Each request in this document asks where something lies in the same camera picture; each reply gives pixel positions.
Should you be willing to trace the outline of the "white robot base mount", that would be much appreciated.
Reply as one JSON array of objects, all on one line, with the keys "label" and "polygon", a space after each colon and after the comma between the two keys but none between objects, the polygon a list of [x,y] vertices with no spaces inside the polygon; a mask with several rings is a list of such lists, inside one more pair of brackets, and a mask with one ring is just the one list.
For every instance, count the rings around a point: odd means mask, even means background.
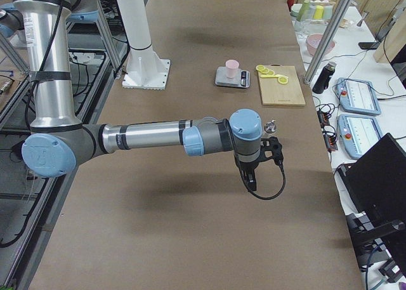
[{"label": "white robot base mount", "polygon": [[154,51],[144,0],[117,0],[130,52],[122,86],[164,90],[171,61]]}]

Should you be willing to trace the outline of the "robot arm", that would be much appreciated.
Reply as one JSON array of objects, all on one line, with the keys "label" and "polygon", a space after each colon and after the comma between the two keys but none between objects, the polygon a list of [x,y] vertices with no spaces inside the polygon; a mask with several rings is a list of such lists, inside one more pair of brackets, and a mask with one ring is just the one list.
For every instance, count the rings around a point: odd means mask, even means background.
[{"label": "robot arm", "polygon": [[24,30],[23,15],[17,10],[13,3],[1,5],[1,34],[10,38],[17,31]]},{"label": "robot arm", "polygon": [[[126,33],[125,54],[116,51],[100,0],[12,0],[1,11],[1,31],[25,33],[30,89],[23,97],[24,120],[30,135],[21,156],[35,174],[55,178],[104,154],[134,148],[181,145],[187,155],[233,152],[242,182],[256,191],[255,170],[261,162],[283,165],[282,145],[274,136],[265,138],[259,114],[240,109],[229,119],[111,125],[86,124],[97,104],[105,99],[103,72],[107,65],[117,76],[129,61],[127,87],[164,89],[171,62],[158,57],[149,34],[144,0],[116,0]],[[101,22],[104,48],[95,72],[74,60],[76,49],[68,44],[68,23]]]}]

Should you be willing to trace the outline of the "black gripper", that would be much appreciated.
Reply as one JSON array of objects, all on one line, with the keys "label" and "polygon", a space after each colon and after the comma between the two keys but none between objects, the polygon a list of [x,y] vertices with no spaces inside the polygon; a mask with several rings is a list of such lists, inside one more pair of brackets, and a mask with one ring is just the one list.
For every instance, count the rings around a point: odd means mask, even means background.
[{"label": "black gripper", "polygon": [[235,162],[242,176],[246,176],[246,183],[251,191],[257,191],[255,169],[260,163],[273,160],[274,163],[283,171],[284,156],[282,153],[282,144],[278,138],[271,136],[262,138],[260,141],[259,153],[255,159],[249,159],[247,162],[240,160],[240,155]]}]

